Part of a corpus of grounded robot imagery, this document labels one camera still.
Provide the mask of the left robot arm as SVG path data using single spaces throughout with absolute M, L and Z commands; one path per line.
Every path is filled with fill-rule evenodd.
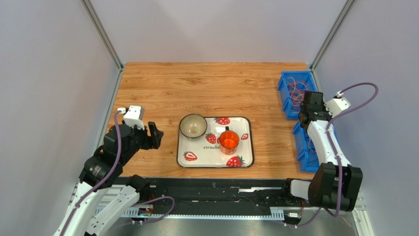
M 103 145 L 85 162 L 73 202 L 55 235 L 97 236 L 108 231 L 111 223 L 132 205 L 149 200 L 150 182 L 133 175 L 117 196 L 94 215 L 102 198 L 122 174 L 125 164 L 141 149 L 158 149 L 163 135 L 164 132 L 152 121 L 143 129 L 130 127 L 127 122 L 112 126 L 103 138 Z

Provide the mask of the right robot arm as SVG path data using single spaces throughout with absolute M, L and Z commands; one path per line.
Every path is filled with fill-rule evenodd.
M 350 212 L 355 208 L 363 173 L 345 157 L 332 124 L 332 119 L 350 106 L 340 93 L 325 102 L 323 93 L 305 91 L 299 122 L 314 145 L 319 168 L 312 180 L 287 180 L 287 192 L 292 198 L 304 199 L 313 207 L 336 212 Z

